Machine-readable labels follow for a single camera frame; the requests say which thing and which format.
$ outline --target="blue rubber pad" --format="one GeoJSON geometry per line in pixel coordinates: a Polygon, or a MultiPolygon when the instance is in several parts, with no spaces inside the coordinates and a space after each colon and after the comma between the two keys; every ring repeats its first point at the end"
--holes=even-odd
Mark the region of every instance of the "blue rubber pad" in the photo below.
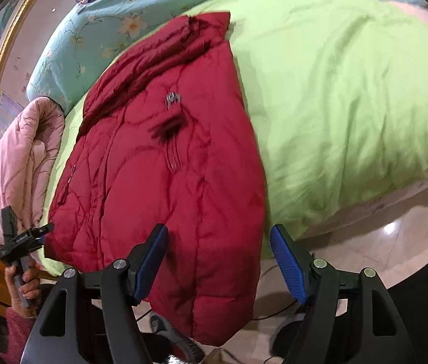
{"type": "Polygon", "coordinates": [[[169,230],[163,226],[136,274],[136,288],[133,298],[137,302],[149,295],[168,246],[169,230]]]}
{"type": "Polygon", "coordinates": [[[270,246],[290,294],[301,305],[304,305],[308,294],[303,271],[277,226],[273,226],[271,229],[270,246]]]}

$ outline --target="folded pink quilt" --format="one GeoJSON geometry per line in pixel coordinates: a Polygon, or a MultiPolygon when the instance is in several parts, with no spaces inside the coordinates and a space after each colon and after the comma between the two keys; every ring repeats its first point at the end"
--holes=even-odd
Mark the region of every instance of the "folded pink quilt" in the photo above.
{"type": "MultiPolygon", "coordinates": [[[[64,114],[39,97],[15,118],[0,139],[0,212],[12,206],[18,230],[37,227],[52,166],[64,131],[64,114]]],[[[0,244],[4,243],[0,217],[0,244]]]]}

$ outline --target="person's arm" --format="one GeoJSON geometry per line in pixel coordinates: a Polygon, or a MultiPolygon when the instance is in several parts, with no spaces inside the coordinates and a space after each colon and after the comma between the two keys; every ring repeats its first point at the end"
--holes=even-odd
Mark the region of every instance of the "person's arm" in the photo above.
{"type": "MultiPolygon", "coordinates": [[[[31,268],[24,272],[22,279],[26,284],[21,286],[20,290],[27,299],[40,299],[40,290],[38,279],[39,270],[35,267],[35,261],[31,260],[31,268]]],[[[21,299],[18,296],[17,289],[14,285],[15,267],[6,267],[5,283],[7,284],[12,306],[7,309],[6,319],[8,327],[8,347],[7,353],[0,356],[6,364],[19,364],[22,353],[25,348],[27,338],[29,338],[32,326],[35,321],[36,307],[24,308],[21,299]]]]}

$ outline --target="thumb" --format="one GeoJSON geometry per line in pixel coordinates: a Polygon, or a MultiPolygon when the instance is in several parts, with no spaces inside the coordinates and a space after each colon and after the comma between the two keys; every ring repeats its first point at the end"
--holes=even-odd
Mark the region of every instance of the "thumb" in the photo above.
{"type": "Polygon", "coordinates": [[[14,265],[12,265],[11,267],[5,267],[5,284],[7,285],[10,298],[13,301],[20,300],[18,296],[18,291],[15,288],[15,284],[14,284],[15,272],[16,272],[16,268],[14,265]]]}

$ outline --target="finger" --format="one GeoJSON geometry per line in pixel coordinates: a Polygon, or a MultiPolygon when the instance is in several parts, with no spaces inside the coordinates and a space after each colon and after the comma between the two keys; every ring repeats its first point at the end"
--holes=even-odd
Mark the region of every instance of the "finger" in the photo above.
{"type": "Polygon", "coordinates": [[[12,265],[11,267],[5,268],[5,284],[7,285],[8,293],[10,294],[10,298],[12,300],[18,299],[18,292],[14,285],[14,275],[15,275],[15,267],[12,265]]]}
{"type": "Polygon", "coordinates": [[[25,271],[22,274],[22,279],[24,282],[30,282],[32,279],[36,279],[39,277],[39,270],[37,268],[31,268],[25,271]]]}
{"type": "Polygon", "coordinates": [[[24,294],[24,297],[26,299],[36,299],[39,296],[40,296],[40,290],[33,290],[31,292],[28,292],[28,293],[24,294]]]}
{"type": "Polygon", "coordinates": [[[29,283],[21,286],[21,293],[25,294],[39,288],[39,279],[32,279],[29,283]]]}

